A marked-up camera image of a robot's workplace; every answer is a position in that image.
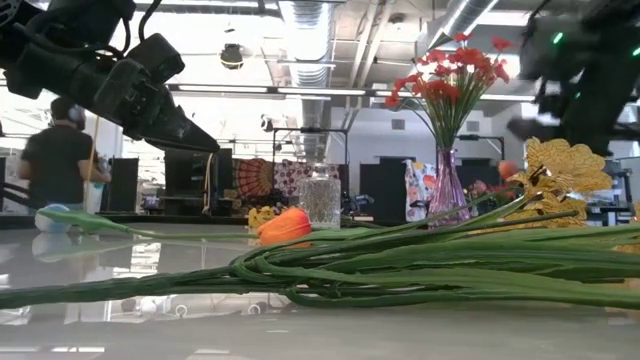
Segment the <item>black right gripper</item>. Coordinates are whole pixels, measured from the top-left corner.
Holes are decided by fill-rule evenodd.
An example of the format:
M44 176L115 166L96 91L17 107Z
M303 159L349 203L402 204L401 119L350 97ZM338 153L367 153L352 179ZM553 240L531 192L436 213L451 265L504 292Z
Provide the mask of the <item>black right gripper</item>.
M614 127L640 78L640 9L598 9L582 17L531 15L523 33L520 78L558 82L536 103L560 126L514 117L507 130L521 141L565 139L609 153Z

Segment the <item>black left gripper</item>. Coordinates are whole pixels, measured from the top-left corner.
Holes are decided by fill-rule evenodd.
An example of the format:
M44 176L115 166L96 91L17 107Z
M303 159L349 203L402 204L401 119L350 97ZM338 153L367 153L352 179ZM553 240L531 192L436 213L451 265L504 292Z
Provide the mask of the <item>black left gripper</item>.
M129 138L166 150L216 153L218 142L168 94L168 65L149 58L68 60L65 94L124 129Z

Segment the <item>large yellow flower bunch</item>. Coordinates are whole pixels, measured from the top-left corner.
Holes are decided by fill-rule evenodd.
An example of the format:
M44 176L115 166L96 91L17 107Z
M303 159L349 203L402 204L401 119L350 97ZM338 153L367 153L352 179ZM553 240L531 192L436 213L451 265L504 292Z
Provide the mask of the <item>large yellow flower bunch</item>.
M277 293L309 307L543 301L640 310L640 222L590 226L583 195L610 186L604 159L562 139L526 143L508 180L522 196L422 235L258 246L220 268L0 291L0 309L144 295Z

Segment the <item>orange artificial tulip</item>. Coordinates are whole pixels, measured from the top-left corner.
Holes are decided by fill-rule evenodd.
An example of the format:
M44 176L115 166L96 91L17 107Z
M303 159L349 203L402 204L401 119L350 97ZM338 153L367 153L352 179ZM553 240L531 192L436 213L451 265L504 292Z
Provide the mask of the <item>orange artificial tulip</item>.
M507 181L520 171L520 166L513 161L502 160L499 162L497 169L501 179Z
M247 233L252 235L249 240L250 245L268 247L289 244L290 248L321 247L395 235L422 235L427 232L427 229L420 229L414 224L379 228L356 226L313 230L307 214L298 207L284 209L258 229L247 227Z

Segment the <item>red artificial flower bunch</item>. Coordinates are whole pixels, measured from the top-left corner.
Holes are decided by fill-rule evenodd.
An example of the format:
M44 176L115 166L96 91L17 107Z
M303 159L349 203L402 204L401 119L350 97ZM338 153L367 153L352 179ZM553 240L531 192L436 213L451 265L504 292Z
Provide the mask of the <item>red artificial flower bunch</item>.
M498 80L507 83L510 76L506 70L504 50L511 42L499 37L492 39L496 55L491 57L468 45L470 36L454 35L458 48L452 53L430 50L415 63L432 71L425 74L417 71L395 81L385 105L394 110L403 107L401 94L407 92L425 112L421 117L434 136L436 146L450 149L464 121L481 96Z
M489 195L489 200L497 200L497 192L502 189L501 185L487 185L481 180L473 182L465 191L466 198L468 200L475 200L476 198Z

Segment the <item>purple glass vase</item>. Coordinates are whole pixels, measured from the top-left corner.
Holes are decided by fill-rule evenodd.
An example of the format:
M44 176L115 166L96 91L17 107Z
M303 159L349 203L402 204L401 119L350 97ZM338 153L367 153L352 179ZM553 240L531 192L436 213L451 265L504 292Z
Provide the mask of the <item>purple glass vase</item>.
M429 204L430 217L449 212L431 223L431 227L456 225L471 218L466 198L456 171L456 152L450 148L437 149L437 176Z

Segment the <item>small yellow flower bunch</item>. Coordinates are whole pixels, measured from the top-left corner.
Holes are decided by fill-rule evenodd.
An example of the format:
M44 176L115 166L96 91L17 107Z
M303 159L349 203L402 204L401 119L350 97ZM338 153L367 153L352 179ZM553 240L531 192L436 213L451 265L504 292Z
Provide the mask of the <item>small yellow flower bunch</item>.
M258 229L275 216L276 214L273 207L264 206L260 208L251 208L248 212L248 227L250 229Z

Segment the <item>clear glass vase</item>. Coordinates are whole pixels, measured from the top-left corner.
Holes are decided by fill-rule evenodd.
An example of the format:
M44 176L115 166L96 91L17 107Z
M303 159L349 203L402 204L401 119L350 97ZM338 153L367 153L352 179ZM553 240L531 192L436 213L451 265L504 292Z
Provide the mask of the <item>clear glass vase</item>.
M299 181L299 207L313 230L340 228L341 182L331 176L327 164L316 163L311 176Z

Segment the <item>black cabinet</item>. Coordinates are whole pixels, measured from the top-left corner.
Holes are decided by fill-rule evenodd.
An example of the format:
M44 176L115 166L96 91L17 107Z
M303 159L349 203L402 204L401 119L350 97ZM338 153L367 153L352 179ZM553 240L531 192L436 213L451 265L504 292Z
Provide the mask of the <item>black cabinet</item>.
M115 158L109 185L107 209L131 213L135 210L138 185L138 158Z
M233 185L230 149L217 153L167 150L164 155L164 211L170 216L230 216Z

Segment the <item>long linear ceiling light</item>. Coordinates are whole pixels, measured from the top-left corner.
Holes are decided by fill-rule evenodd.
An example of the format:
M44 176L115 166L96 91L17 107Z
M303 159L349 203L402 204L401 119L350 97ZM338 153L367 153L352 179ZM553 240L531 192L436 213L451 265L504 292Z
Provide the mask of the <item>long linear ceiling light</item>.
M192 85L168 84L174 92L220 93L220 94L285 94L285 95L325 95L325 96L374 96L371 89L343 89L316 87L276 87L276 86L233 86L233 85Z

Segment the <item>maroon patterned cloth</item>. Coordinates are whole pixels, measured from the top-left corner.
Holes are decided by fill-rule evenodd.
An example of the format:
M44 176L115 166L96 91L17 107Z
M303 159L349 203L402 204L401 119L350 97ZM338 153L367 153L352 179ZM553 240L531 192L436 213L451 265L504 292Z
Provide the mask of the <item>maroon patterned cloth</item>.
M311 182L311 178L319 178L318 170L323 170L326 176L333 179L339 186L340 167L336 164L307 163L283 160L275 164L275 189L286 197L298 197L300 190Z

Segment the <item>floral print cloth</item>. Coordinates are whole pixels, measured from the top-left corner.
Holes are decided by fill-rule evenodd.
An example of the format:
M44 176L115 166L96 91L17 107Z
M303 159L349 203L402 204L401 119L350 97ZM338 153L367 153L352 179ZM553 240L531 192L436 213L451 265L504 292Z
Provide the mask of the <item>floral print cloth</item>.
M415 162L410 159L405 164L406 207L405 220L417 222L427 217L429 204L436 185L436 167L432 164Z

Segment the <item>black upright panel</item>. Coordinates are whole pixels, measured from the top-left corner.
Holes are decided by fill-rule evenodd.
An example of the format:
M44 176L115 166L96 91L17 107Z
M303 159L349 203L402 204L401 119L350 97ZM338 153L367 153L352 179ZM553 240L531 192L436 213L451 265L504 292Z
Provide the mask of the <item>black upright panel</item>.
M360 193L373 199L365 209L375 222L405 222L406 160L406 157L381 157L377 164L360 165Z

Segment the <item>white glossy table sheet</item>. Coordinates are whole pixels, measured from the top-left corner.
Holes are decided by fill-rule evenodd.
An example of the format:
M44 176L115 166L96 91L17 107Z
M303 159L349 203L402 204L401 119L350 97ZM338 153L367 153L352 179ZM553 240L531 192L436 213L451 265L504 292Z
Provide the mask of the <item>white glossy table sheet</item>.
M241 244L0 232L0 290L226 265ZM321 310L266 293L0 310L0 360L640 360L640 315L561 304Z

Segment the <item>silver spiral air duct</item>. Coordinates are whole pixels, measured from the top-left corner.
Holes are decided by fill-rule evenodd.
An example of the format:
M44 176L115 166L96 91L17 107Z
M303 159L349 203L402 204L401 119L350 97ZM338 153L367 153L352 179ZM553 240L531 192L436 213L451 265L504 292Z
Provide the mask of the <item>silver spiral air duct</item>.
M331 24L334 6L314 1L279 0L278 5L286 27L287 53L295 60L290 65L294 87L326 88L329 83ZM298 124L303 128L327 128L323 124L326 100L302 99ZM326 134L301 134L304 158L322 161L325 154Z
M489 12L500 0L451 0L443 15L426 25L415 42L417 55L423 55L454 40L463 33L469 35L481 16Z

